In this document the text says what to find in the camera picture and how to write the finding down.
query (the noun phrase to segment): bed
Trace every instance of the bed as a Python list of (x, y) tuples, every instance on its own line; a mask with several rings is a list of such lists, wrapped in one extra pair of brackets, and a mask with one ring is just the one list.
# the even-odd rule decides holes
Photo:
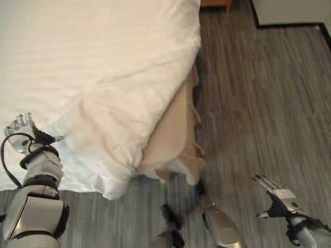
[[(31, 112), (41, 129), (65, 136), (55, 144), (60, 189), (120, 197), (132, 175), (165, 166), (144, 164), (144, 150), (192, 78), (198, 13), (198, 0), (0, 1), (0, 125)], [(22, 181), (21, 159), (6, 147)], [(3, 170), (0, 181), (14, 188)]]

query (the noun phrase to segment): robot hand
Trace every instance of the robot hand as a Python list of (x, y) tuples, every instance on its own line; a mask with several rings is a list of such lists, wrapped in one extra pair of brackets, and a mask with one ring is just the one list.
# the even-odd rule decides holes
[(257, 218), (286, 218), (286, 235), (295, 246), (318, 247), (318, 244), (331, 243), (331, 229), (320, 220), (305, 215), (291, 190), (264, 175), (255, 175), (253, 180), (264, 187), (273, 201), (270, 209), (257, 214)]
[(257, 214), (257, 218), (286, 217), (292, 212), (301, 210), (296, 196), (283, 184), (275, 182), (266, 176), (259, 175), (253, 177), (253, 180), (265, 188), (273, 201), (271, 208)]
[(16, 120), (5, 128), (4, 132), (6, 137), (10, 137), (9, 142), (12, 147), (25, 155), (40, 148), (42, 145), (49, 145), (63, 139), (62, 136), (52, 137), (38, 130), (32, 120), (31, 113), (26, 113), (24, 117), (23, 115), (18, 115)]

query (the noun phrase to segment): wooden furniture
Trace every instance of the wooden furniture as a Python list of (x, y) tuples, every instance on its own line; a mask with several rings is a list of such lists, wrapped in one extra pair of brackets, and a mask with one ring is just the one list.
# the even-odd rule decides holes
[(232, 0), (201, 0), (201, 8), (225, 6), (230, 11)]

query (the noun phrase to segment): metal robot forearm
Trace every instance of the metal robot forearm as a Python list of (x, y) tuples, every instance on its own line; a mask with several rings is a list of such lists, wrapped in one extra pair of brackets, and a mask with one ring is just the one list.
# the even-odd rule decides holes
[(63, 172), (57, 155), (41, 151), (25, 164), (28, 170), (22, 188), (15, 195), (3, 226), (8, 248), (59, 247), (69, 207), (59, 199)]

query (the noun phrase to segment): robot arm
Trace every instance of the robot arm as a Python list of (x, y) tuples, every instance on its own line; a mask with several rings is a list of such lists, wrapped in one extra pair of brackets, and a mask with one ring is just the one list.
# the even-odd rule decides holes
[(26, 155), (21, 166), (28, 170), (23, 185), (6, 169), (19, 191), (15, 195), (3, 226), (7, 247), (59, 247), (57, 239), (64, 232), (69, 207), (60, 200), (58, 185), (63, 172), (57, 151), (50, 146), (60, 140), (38, 130), (28, 113), (18, 116), (5, 129), (6, 140)]
[(271, 208), (258, 214), (258, 218), (286, 218), (286, 235), (294, 245), (314, 248), (321, 244), (331, 244), (331, 229), (320, 220), (305, 215), (291, 190), (266, 176), (256, 175), (253, 179), (265, 188), (273, 201)]

